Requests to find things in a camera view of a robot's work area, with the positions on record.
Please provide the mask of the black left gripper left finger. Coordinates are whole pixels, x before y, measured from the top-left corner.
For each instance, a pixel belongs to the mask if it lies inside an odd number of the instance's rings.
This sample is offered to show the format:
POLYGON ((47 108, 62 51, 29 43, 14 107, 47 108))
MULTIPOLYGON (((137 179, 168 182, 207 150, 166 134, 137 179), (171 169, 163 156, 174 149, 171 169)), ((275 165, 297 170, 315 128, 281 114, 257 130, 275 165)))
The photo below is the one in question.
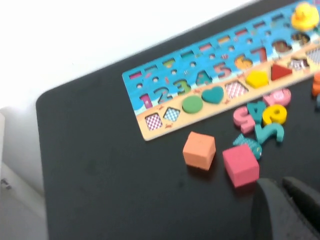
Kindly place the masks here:
POLYGON ((272 179, 257 181, 251 208, 255 240, 316 240, 302 221, 283 185, 272 179))

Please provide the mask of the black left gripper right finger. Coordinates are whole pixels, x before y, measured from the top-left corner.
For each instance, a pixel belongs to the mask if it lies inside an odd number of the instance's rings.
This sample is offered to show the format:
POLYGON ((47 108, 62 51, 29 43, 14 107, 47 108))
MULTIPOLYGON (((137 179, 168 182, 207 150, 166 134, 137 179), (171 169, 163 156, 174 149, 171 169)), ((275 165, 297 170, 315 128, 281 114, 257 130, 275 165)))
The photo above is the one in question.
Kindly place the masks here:
POLYGON ((303 181, 287 176, 282 186, 292 200, 301 220, 306 227, 320 239, 320 192, 303 181))

